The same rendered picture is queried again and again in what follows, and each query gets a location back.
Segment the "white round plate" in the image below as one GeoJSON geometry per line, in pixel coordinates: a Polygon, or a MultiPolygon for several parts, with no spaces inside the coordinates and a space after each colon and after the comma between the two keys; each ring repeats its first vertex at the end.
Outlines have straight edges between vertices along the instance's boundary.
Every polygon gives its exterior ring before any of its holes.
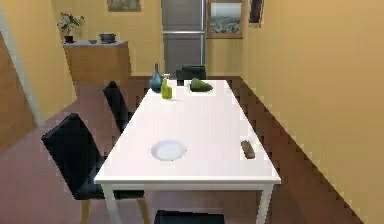
{"type": "Polygon", "coordinates": [[[153,158],[160,161],[175,161],[187,152],[186,146],[178,140],[162,140],[151,148],[153,158]]]}

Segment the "yellow-green bottle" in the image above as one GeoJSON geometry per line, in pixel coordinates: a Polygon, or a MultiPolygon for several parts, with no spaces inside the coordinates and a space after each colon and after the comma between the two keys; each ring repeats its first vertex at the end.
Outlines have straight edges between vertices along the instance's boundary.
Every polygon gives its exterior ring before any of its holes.
{"type": "Polygon", "coordinates": [[[163,79],[161,85],[161,94],[163,99],[171,99],[172,98],[172,88],[167,84],[167,80],[163,79]]]}

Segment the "black dining chair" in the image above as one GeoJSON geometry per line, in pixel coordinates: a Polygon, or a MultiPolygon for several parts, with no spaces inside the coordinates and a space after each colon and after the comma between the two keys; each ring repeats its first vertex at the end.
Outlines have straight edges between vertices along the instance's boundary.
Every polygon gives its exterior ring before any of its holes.
{"type": "Polygon", "coordinates": [[[90,201],[105,198],[94,178],[107,157],[77,113],[70,113],[41,141],[54,160],[73,198],[81,202],[80,224],[88,224],[90,201]]]}
{"type": "Polygon", "coordinates": [[[158,210],[154,224],[225,224],[223,214],[158,210]]]}
{"type": "Polygon", "coordinates": [[[176,71],[176,80],[178,86],[183,86],[185,80],[206,79],[206,69],[201,65],[183,65],[176,71]]]}
{"type": "Polygon", "coordinates": [[[103,89],[103,94],[108,102],[119,132],[123,133],[130,122],[133,113],[128,109],[120,88],[115,81],[110,81],[108,83],[103,89]]]}

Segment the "potted house plant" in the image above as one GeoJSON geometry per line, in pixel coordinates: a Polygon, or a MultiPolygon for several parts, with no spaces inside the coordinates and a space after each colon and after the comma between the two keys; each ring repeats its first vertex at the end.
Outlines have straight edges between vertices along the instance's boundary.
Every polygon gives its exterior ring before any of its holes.
{"type": "Polygon", "coordinates": [[[75,27],[81,26],[85,22],[85,18],[83,16],[73,16],[70,13],[61,12],[61,21],[57,24],[60,29],[65,43],[73,43],[74,37],[71,34],[72,30],[75,27]]]}

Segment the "white dining table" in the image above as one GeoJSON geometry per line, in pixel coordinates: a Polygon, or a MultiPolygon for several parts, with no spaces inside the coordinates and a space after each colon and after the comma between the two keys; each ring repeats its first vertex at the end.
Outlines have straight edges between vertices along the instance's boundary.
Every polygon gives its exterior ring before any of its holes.
{"type": "Polygon", "coordinates": [[[173,98],[148,91],[94,182],[103,188],[112,224],[121,224],[115,190],[260,190],[256,224],[264,224],[273,187],[281,182],[266,150],[225,80],[195,93],[168,82],[173,98]],[[152,146],[178,140],[187,152],[175,161],[152,157],[152,146]],[[246,159],[241,142],[256,157],[246,159]]]}

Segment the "brown remote control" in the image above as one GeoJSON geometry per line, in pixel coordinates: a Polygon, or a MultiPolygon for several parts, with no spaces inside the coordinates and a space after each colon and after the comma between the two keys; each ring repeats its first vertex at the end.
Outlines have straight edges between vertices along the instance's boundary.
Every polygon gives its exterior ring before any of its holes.
{"type": "Polygon", "coordinates": [[[241,142],[241,148],[246,159],[254,159],[256,157],[251,143],[247,140],[241,142]]]}

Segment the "wooden counter cabinet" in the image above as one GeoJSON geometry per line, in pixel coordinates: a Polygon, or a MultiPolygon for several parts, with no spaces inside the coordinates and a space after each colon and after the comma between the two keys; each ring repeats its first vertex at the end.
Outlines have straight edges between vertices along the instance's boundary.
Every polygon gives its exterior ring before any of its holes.
{"type": "Polygon", "coordinates": [[[131,76],[131,61],[127,41],[111,44],[78,40],[64,43],[72,80],[77,84],[104,85],[109,81],[126,82],[131,76]]]}

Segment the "framed city picture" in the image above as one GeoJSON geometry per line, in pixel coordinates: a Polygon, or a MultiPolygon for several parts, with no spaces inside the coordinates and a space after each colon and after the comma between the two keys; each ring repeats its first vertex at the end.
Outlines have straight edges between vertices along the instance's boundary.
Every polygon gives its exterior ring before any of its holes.
{"type": "Polygon", "coordinates": [[[242,37],[242,0],[207,0],[206,30],[210,39],[242,37]]]}

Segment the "dark green lettuce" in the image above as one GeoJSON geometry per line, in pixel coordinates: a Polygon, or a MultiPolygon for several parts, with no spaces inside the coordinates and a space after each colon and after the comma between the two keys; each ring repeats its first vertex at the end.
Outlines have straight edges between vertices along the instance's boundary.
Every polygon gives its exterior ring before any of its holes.
{"type": "Polygon", "coordinates": [[[193,78],[190,83],[190,90],[192,92],[208,92],[211,91],[213,87],[200,79],[193,78]]]}

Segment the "grey fridge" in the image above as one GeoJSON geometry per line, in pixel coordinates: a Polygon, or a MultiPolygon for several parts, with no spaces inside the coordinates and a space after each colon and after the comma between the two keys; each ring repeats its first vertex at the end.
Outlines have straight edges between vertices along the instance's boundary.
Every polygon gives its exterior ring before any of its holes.
{"type": "Polygon", "coordinates": [[[205,0],[161,0],[165,72],[205,65],[205,0]]]}

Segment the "framed landscape picture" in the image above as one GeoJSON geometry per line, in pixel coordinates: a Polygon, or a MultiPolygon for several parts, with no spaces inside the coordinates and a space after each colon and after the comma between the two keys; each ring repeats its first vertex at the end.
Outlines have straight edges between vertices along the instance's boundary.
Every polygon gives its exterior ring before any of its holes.
{"type": "Polygon", "coordinates": [[[107,0],[109,12],[140,12],[140,0],[107,0]]]}

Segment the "dark blue pot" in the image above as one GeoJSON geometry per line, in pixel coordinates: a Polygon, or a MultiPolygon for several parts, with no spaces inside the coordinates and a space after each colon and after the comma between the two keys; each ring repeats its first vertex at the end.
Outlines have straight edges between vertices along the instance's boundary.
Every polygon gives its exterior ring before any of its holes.
{"type": "Polygon", "coordinates": [[[99,37],[100,41],[104,44],[111,44],[116,41],[116,35],[113,33],[101,33],[99,37]]]}

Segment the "blue glass vase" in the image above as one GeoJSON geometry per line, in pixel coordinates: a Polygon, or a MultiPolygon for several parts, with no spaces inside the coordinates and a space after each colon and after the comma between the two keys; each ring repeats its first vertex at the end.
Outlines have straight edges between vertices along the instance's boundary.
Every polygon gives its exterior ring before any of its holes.
{"type": "Polygon", "coordinates": [[[159,73],[158,64],[154,65],[154,75],[149,80],[149,87],[155,93],[161,92],[161,85],[164,77],[159,73]]]}

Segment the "dark framed picture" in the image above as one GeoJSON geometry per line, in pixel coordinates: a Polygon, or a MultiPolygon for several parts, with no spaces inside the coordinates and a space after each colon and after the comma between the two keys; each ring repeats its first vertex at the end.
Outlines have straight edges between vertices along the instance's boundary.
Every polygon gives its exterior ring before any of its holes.
{"type": "Polygon", "coordinates": [[[262,25],[264,0],[250,0],[249,24],[253,27],[262,25]]]}

